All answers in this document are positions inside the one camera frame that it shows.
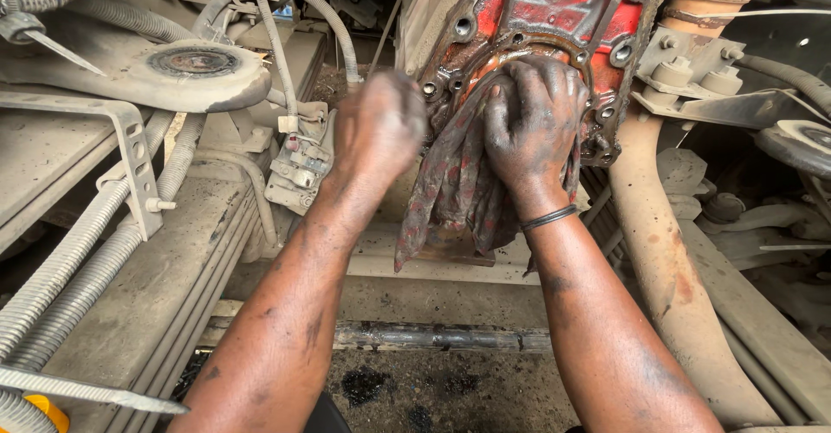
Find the hand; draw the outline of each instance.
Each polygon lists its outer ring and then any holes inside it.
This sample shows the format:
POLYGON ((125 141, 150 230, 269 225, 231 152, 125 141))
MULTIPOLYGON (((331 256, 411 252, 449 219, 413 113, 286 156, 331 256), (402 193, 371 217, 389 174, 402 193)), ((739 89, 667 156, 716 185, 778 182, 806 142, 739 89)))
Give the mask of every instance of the hand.
POLYGON ((341 101, 329 176, 343 184, 358 181, 382 195, 416 159, 426 117, 410 78, 397 72, 373 76, 341 101))
POLYGON ((586 109, 588 89, 575 68, 543 56, 507 63, 522 101, 519 120, 509 120, 508 101, 498 85, 484 108, 484 147, 493 171, 518 205, 534 201, 542 189, 562 190, 560 172, 574 146, 586 109))

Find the oily cloth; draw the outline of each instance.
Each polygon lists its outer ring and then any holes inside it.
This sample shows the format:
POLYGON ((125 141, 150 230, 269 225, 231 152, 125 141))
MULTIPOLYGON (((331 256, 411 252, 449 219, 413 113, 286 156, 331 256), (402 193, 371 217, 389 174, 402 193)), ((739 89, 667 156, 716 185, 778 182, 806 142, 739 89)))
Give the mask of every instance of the oily cloth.
MULTIPOLYGON (((421 161, 396 240, 396 272, 418 256, 431 226, 450 230, 469 226, 476 250, 483 255, 513 242, 519 232, 519 218, 510 195, 490 169, 484 151, 483 96, 495 84, 508 100, 509 119, 519 120, 520 100, 514 79, 500 69, 480 79, 421 161)), ((577 193, 579 167, 575 136, 571 155, 558 179, 571 201, 577 193)), ((532 258, 528 270, 534 267, 532 258)))

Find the black bracelet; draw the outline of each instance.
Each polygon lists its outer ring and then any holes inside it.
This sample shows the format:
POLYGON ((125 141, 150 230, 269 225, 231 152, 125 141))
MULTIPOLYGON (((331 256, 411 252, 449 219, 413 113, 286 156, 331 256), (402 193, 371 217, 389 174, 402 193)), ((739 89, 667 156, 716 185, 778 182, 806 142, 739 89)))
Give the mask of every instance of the black bracelet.
POLYGON ((519 229, 523 232, 526 232, 540 225, 545 225, 546 223, 554 222, 555 220, 561 219, 563 217, 568 217, 572 215, 576 210, 577 206, 575 206, 574 204, 569 204, 558 211, 552 212, 551 214, 547 214, 540 218, 535 218, 534 220, 529 220, 527 222, 520 222, 519 229))

